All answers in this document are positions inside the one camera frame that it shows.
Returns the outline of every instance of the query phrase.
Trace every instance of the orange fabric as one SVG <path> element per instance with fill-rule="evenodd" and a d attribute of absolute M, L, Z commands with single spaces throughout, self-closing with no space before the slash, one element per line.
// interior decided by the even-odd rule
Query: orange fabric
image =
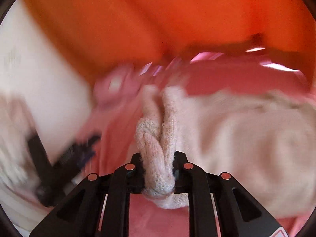
<path fill-rule="evenodd" d="M 312 83 L 315 25 L 301 0 L 24 1 L 91 84 L 120 62 L 166 64 L 176 55 L 241 53 L 258 43 Z"/>

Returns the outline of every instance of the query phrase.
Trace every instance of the triangular cutout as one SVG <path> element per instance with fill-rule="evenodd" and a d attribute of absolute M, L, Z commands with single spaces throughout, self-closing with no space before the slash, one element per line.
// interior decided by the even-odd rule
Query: triangular cutout
<path fill-rule="evenodd" d="M 249 222 L 261 216 L 261 211 L 237 188 L 233 189 L 241 217 Z"/>
<path fill-rule="evenodd" d="M 57 212 L 57 217 L 67 222 L 74 222 L 85 192 L 85 190 L 81 190 L 76 196 L 69 200 L 69 202 Z"/>

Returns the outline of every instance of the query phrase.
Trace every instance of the white wall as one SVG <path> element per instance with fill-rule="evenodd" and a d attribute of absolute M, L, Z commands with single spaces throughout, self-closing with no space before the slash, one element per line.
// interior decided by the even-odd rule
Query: white wall
<path fill-rule="evenodd" d="M 90 90 L 17 0 L 0 25 L 0 92 L 22 95 L 54 159 L 91 111 Z"/>

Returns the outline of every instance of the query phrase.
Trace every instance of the label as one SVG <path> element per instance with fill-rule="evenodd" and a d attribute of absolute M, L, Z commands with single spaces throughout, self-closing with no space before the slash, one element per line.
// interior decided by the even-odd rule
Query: label
<path fill-rule="evenodd" d="M 283 227 L 277 229 L 270 237 L 289 237 Z"/>

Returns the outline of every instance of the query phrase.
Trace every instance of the copper rivet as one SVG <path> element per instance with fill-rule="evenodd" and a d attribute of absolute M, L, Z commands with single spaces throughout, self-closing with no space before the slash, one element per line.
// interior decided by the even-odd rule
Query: copper rivet
<path fill-rule="evenodd" d="M 128 164 L 126 164 L 126 166 L 125 166 L 125 169 L 126 169 L 126 170 L 133 170 L 134 168 L 135 168 L 135 165 L 132 164 L 132 163 L 128 163 Z"/>
<path fill-rule="evenodd" d="M 94 181 L 94 180 L 96 180 L 97 178 L 98 178 L 98 175 L 97 175 L 97 174 L 92 173 L 92 174 L 88 175 L 88 180 L 89 180 L 89 181 Z"/>
<path fill-rule="evenodd" d="M 224 180 L 229 180 L 231 178 L 231 175 L 230 173 L 222 173 L 221 174 L 221 177 L 224 179 Z"/>
<path fill-rule="evenodd" d="M 194 165 L 192 163 L 186 163 L 186 164 L 183 165 L 183 167 L 185 169 L 192 169 L 194 167 Z"/>

